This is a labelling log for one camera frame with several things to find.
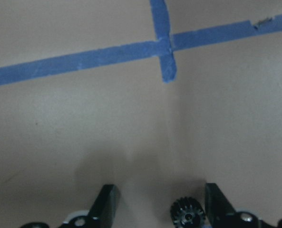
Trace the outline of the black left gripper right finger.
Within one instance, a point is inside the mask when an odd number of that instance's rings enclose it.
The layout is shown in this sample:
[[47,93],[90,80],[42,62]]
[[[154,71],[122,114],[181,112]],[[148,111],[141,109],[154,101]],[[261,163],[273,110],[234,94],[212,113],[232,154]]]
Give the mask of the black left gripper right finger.
[[234,221],[236,210],[216,183],[206,183],[205,213],[213,228],[229,228]]

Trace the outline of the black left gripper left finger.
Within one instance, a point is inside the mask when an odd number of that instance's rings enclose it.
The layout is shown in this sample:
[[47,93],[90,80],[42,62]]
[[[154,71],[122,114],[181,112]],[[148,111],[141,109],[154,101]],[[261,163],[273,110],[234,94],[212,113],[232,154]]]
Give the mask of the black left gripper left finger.
[[111,228],[120,199],[116,185],[104,185],[87,215],[87,228]]

